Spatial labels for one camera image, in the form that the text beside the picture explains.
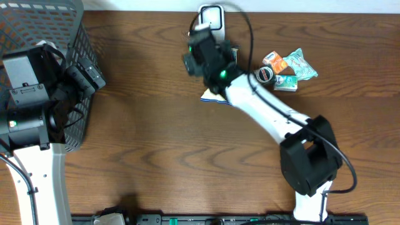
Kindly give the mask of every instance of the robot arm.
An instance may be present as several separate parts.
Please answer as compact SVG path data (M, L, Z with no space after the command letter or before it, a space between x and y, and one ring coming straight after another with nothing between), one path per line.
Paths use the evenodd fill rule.
M229 41L216 44L208 26L202 24L191 31L188 45L190 53L183 60L189 75L202 76L212 93L220 94L247 113L280 145L282 175L296 191L294 217L305 221L325 220L328 214L322 193L330 188L342 161L330 146L308 130L324 134L336 145L328 121L322 116L312 120L265 90L252 75L236 66L231 59ZM303 146L306 141L312 142L307 149Z
M62 59L61 64L53 54ZM23 225L72 224L64 177L64 129L75 123L68 124L68 114L80 111L76 104L106 83L88 58L68 68L64 60L62 53L48 44L3 56L16 108L0 112L0 153L26 175L34 189L29 193L21 175L7 164ZM80 114L76 121L84 117L82 111Z

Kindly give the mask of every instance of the cable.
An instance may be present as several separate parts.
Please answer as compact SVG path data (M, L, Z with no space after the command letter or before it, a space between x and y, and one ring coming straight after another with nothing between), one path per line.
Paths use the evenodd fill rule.
M351 175L353 177L353 183L352 186L344 189L344 190L327 190L327 191L323 191L322 192L322 201L321 201L321 212L320 212L320 222L319 223L307 223L307 221L297 221L297 223L295 224L321 224L322 220L323 220L323 211L324 211L324 203L325 203L325 198L327 196L327 194L345 194L345 193L350 193L351 191L353 191L356 186L357 186L357 174L356 174L356 170L354 169L353 165L350 163L350 160L347 158L347 156L338 148L336 147L332 141L327 140L324 136L322 136L319 132L311 129L310 127L307 127L305 124L303 124L302 122L294 119L291 117L290 114L286 114L285 112L281 111L279 108L277 108L276 106L274 106L273 104L271 104L267 99L265 99L262 95L260 95L257 92L257 89L251 84L250 81L250 69L251 69L251 61L253 60L253 44L254 44L254 34L253 34L253 29L251 27L251 23L250 23L250 19L248 17L248 15L237 5L235 4L231 4L230 2L217 2L217 3L213 3L213 5L215 4L223 4L223 5L228 5L231 6L235 9L237 9L241 15L243 16L243 18L246 20L246 23L249 27L249 32L250 32L250 52L249 52L249 59L247 62L247 81L253 91L253 93L255 93L265 104L267 104L269 107L273 108L276 112L278 112L280 115L282 115L284 118L286 118L288 121L291 121L294 124L297 124L298 126L300 126L301 128L307 130L308 132L310 132L312 135L316 136L317 138L319 138L320 140L324 141L326 144L328 144L329 146L331 146L342 158L342 160L346 163L346 165L348 166ZM199 13L196 14L195 18L192 20L191 22L191 26L190 26L190 30L192 30L193 24L195 22L195 20L197 19L197 17L199 16ZM257 222L247 222L244 223L242 225L253 225L253 224L261 224L260 221Z
M3 160L9 167L13 168L25 181L26 186L27 186L27 194L29 195L29 198L31 199L31 210L32 210L32 219L33 219L33 224L38 225L38 211L36 207L36 201L35 201L35 189L33 188L31 180L28 178L28 176L19 168L17 167L13 162L11 162L8 158L0 154L0 159Z
M76 107L75 107L73 110L74 110L75 112L79 113L79 114L81 115L81 117L80 117L79 119L77 119L76 121L74 121L73 123L64 126L64 129L67 129L67 128L69 128L70 126L72 126L72 125L78 123L78 122L79 122L81 119L83 119L83 117L85 116L84 113L82 112L82 110L80 110L80 109L78 109L78 108L76 108Z

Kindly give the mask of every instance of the wire basket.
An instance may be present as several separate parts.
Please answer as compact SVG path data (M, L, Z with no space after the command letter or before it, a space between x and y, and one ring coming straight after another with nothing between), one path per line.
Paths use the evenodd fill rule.
M82 24L81 0L0 0L0 57L10 50L34 46L39 41L53 42L65 55L67 65L87 56L97 64L96 54ZM4 67L0 69L0 110L12 107L11 85ZM65 129L66 151L79 149L88 123L91 98L76 105L84 113L82 120ZM69 114L69 123L81 115Z

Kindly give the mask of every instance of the wooden table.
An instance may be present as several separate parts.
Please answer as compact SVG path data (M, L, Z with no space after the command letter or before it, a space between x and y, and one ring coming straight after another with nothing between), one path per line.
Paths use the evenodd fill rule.
M199 100L205 88L181 56L194 13L85 12L84 23L108 84L96 94L80 151L67 155L73 214L120 202L164 213L263 214L292 211L294 191L280 172L279 148L251 118ZM331 122L359 186L330 195L334 213L365 213L371 224L399 224L400 16L252 13L254 68L271 51L302 48L319 76L297 92L273 92L294 109ZM226 14L227 39L249 33ZM14 184L0 164L0 224L19 224ZM352 178L340 169L333 188Z

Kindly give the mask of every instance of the colorful packaging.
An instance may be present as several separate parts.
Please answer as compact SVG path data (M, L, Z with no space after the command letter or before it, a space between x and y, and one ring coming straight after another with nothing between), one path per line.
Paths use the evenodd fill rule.
M293 69L297 76L297 80L308 80L312 77L317 77L318 73L304 60L303 51L301 48L292 52L288 57L283 58Z
M276 53L276 51L273 51L269 53L266 57L264 57L262 63L264 63L265 65L270 64L275 74L279 74L288 66L285 60L283 60L283 58L278 53Z
M298 78L293 75L275 75L275 91L296 91L298 89Z

